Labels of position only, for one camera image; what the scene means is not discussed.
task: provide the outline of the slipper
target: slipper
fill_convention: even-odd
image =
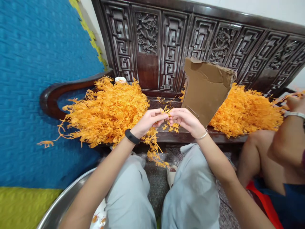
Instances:
[[[176,165],[172,165],[166,171],[166,178],[167,178],[167,182],[168,182],[168,185],[169,185],[169,189],[172,188],[172,185],[174,184],[175,175],[176,175],[176,172],[171,172],[170,171],[171,169],[175,169],[176,172],[177,172],[178,167]]]

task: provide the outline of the hand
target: hand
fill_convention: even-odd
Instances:
[[[165,119],[169,120],[168,114],[162,114],[160,108],[148,110],[130,132],[140,139],[151,127],[159,127]]]
[[[191,133],[194,138],[200,138],[206,133],[206,129],[199,120],[186,108],[174,108],[169,113],[171,115],[169,123],[178,123]]]
[[[305,114],[305,95],[297,98],[295,96],[287,98],[287,106],[291,112],[300,112]]]

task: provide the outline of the dark wooden bench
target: dark wooden bench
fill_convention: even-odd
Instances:
[[[71,82],[56,83],[45,89],[40,96],[40,107],[44,113],[55,119],[64,119],[66,113],[58,106],[58,99],[64,93],[82,88],[94,88],[94,82],[104,75],[114,77],[113,70],[104,73],[96,74],[92,77],[76,80]],[[150,102],[149,109],[164,108],[166,104],[159,103],[156,97],[148,97]],[[180,99],[172,101],[172,107],[181,107]],[[226,138],[225,134],[215,131],[212,127],[208,127],[209,134],[217,144],[243,144],[247,136],[240,136],[237,138]],[[191,134],[184,128],[180,128],[179,133],[168,132],[163,130],[162,127],[158,128],[158,143],[167,145],[182,145],[195,142]]]
[[[246,89],[278,97],[305,63],[305,27],[181,0],[92,0],[111,69],[92,77],[51,85],[40,97],[42,110],[56,119],[65,113],[57,100],[65,92],[94,87],[103,75],[139,81],[150,108],[164,107],[155,96],[180,96],[185,82],[184,59],[213,62],[237,72]],[[180,107],[179,100],[173,106]],[[158,142],[194,142],[179,133],[158,129]],[[247,135],[226,138],[208,127],[218,144],[241,145]]]

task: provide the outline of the grey pants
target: grey pants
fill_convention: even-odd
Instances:
[[[162,211],[163,229],[219,228],[216,180],[197,144],[181,147],[184,158]],[[130,156],[106,197],[105,228],[155,229],[156,218],[147,198],[150,185],[145,160]]]

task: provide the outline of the torn cardboard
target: torn cardboard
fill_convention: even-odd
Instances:
[[[207,127],[218,108],[227,98],[236,80],[236,72],[213,63],[186,58],[186,92],[182,103]]]

